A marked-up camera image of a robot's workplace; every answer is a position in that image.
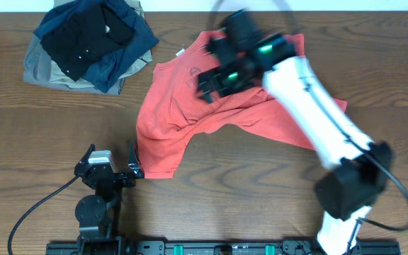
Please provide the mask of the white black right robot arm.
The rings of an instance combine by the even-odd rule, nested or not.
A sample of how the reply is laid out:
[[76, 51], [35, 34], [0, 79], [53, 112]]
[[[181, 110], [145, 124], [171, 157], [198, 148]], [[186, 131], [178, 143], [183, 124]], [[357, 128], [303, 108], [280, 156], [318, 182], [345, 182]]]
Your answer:
[[212, 103], [254, 87], [263, 88], [292, 116], [315, 149], [327, 175], [314, 190], [324, 209], [317, 243], [325, 254], [348, 254], [361, 222], [387, 184], [392, 151], [376, 144], [337, 106], [294, 44], [260, 30], [243, 10], [221, 23], [224, 37], [205, 49], [218, 66], [198, 75], [200, 98]]

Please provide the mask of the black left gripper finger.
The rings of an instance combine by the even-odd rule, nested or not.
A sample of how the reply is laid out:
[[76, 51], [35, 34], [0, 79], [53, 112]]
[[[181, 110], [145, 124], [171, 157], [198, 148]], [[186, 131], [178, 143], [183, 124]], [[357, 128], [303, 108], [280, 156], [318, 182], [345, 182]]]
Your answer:
[[86, 153], [84, 156], [81, 158], [80, 163], [81, 164], [88, 164], [89, 158], [91, 156], [91, 153], [95, 151], [95, 144], [91, 144], [89, 148], [87, 149]]
[[129, 158], [127, 165], [130, 168], [140, 168], [140, 162], [137, 155], [137, 144], [135, 141], [130, 141]]

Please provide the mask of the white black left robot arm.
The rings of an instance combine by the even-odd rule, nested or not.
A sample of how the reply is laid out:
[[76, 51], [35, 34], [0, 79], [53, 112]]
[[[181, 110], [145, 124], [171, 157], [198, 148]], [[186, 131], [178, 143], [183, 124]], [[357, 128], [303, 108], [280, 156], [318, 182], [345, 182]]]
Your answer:
[[137, 153], [137, 143], [130, 143], [126, 170], [114, 172], [114, 158], [109, 150], [97, 151], [91, 144], [74, 168], [74, 175], [94, 190], [76, 205], [79, 222], [79, 254], [136, 254], [136, 245], [118, 233], [122, 191], [132, 188], [145, 177]]

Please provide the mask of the red orange t-shirt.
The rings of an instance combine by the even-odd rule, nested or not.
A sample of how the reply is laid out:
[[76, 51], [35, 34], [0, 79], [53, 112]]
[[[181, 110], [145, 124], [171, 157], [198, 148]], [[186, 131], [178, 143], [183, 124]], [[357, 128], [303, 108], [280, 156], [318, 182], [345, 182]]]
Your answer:
[[211, 37], [203, 31], [176, 58], [159, 63], [137, 117], [138, 157], [148, 179], [170, 179], [179, 167], [191, 138], [232, 124], [252, 134], [309, 149], [310, 141], [287, 111], [264, 91], [254, 87], [206, 103], [197, 96], [197, 76], [217, 66], [205, 53]]

